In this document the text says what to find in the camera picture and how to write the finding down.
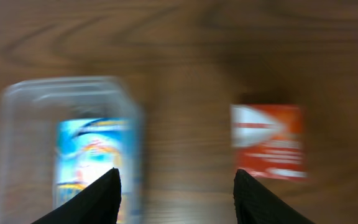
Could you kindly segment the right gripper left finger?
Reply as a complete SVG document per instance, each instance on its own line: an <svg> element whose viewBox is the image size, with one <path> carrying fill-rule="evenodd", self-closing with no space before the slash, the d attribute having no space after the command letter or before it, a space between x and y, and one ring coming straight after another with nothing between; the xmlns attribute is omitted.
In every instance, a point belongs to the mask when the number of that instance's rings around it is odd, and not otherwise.
<svg viewBox="0 0 358 224"><path fill-rule="evenodd" d="M116 224L121 204L119 170L112 168L62 206L32 224Z"/></svg>

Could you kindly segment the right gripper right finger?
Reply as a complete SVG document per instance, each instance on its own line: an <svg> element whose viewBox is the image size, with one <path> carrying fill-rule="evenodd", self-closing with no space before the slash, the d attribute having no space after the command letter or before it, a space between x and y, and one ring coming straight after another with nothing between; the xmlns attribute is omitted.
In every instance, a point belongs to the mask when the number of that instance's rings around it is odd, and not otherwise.
<svg viewBox="0 0 358 224"><path fill-rule="evenodd" d="M236 172L233 197L238 224L313 224L245 170Z"/></svg>

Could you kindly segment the blue fever patch box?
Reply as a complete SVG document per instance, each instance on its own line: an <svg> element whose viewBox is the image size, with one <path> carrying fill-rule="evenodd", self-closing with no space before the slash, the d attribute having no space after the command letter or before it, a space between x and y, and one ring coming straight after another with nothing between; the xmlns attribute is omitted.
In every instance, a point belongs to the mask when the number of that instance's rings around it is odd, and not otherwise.
<svg viewBox="0 0 358 224"><path fill-rule="evenodd" d="M58 208L112 168L119 169L122 202L118 223L141 219L140 146L133 120L81 118L58 125L53 206Z"/></svg>

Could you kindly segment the red white medicine box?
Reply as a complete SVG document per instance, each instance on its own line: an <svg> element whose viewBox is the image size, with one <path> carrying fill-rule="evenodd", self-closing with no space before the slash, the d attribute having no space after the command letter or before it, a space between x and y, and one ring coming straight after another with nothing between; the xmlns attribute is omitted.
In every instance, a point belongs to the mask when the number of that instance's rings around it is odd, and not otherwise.
<svg viewBox="0 0 358 224"><path fill-rule="evenodd" d="M236 169L268 179L307 178L298 106L231 105L231 135Z"/></svg>

